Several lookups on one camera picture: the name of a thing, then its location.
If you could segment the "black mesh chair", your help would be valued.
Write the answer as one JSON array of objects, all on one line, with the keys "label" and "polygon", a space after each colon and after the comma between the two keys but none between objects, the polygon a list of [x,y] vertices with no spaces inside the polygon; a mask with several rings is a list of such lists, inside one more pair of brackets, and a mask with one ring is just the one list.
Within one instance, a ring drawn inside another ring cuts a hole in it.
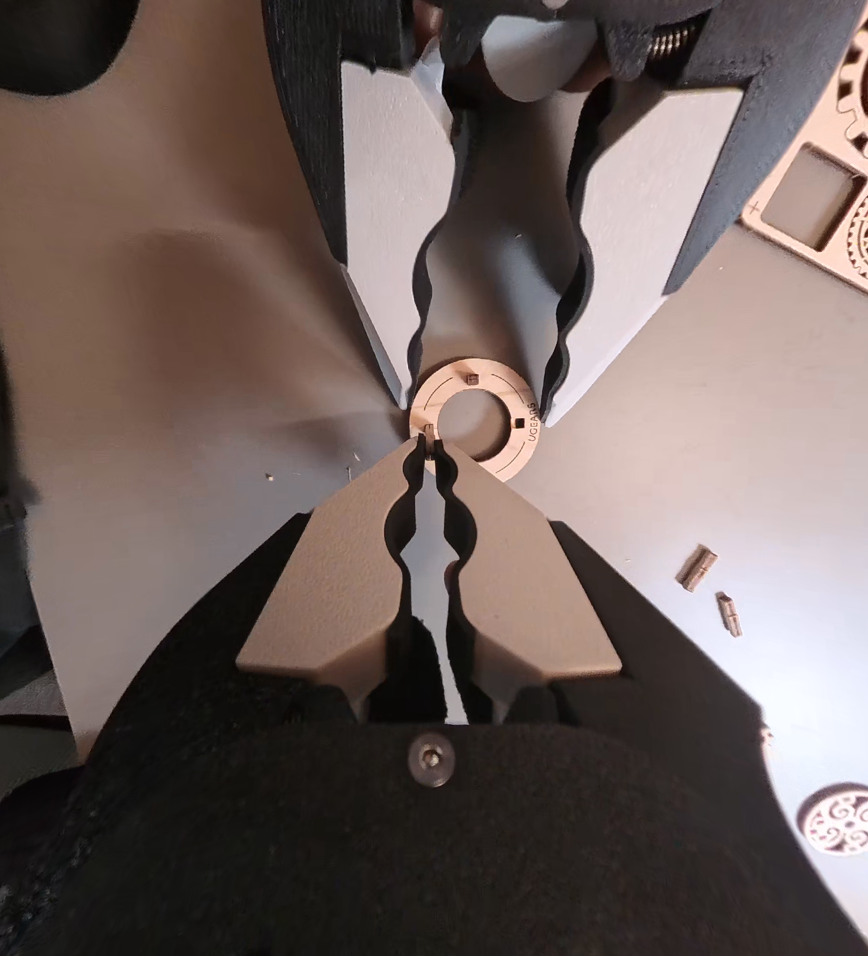
[{"label": "black mesh chair", "polygon": [[54,97],[111,67],[138,1],[0,1],[0,89]]}]

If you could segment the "large wooden puzzle sheet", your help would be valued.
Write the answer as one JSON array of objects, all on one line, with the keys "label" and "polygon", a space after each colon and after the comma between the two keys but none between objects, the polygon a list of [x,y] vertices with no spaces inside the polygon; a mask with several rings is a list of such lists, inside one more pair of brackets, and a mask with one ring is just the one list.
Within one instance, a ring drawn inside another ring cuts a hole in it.
[{"label": "large wooden puzzle sheet", "polygon": [[868,2],[813,112],[740,221],[868,293]]}]

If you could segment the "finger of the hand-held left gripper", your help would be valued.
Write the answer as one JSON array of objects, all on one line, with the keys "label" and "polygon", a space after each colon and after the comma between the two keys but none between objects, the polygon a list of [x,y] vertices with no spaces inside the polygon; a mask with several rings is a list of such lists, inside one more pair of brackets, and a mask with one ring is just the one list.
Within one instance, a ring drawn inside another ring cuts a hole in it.
[{"label": "finger of the hand-held left gripper", "polygon": [[455,179],[453,117],[440,58],[408,70],[341,64],[344,278],[397,407],[417,373],[409,347],[423,326],[415,268],[443,219]]},{"label": "finger of the hand-held left gripper", "polygon": [[541,416],[558,423],[663,304],[733,126],[736,87],[605,80],[576,129],[567,197],[579,257],[556,312]]}]

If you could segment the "ornate wooden wheel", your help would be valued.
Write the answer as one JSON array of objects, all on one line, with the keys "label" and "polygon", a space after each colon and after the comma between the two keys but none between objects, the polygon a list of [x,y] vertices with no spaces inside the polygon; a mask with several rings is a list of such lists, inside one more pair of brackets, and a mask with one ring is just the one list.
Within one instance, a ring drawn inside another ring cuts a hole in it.
[{"label": "ornate wooden wheel", "polygon": [[818,853],[849,857],[868,853],[868,787],[828,785],[801,804],[796,826]]}]

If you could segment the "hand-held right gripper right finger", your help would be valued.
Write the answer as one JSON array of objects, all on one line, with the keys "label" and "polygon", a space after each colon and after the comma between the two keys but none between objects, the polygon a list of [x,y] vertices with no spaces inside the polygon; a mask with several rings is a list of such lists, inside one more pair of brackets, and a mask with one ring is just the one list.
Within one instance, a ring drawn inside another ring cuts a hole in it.
[{"label": "hand-held right gripper right finger", "polygon": [[547,517],[459,448],[435,442],[446,640],[469,721],[504,716],[520,691],[619,674],[622,663]]}]

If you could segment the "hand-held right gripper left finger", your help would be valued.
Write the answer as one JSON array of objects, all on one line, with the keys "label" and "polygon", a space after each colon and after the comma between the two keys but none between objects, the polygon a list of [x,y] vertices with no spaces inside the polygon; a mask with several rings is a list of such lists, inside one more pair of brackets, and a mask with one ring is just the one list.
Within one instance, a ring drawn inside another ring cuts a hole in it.
[{"label": "hand-held right gripper left finger", "polygon": [[356,716],[411,629],[403,551],[416,532],[426,451],[411,439],[315,508],[249,637],[244,672],[339,688]]}]

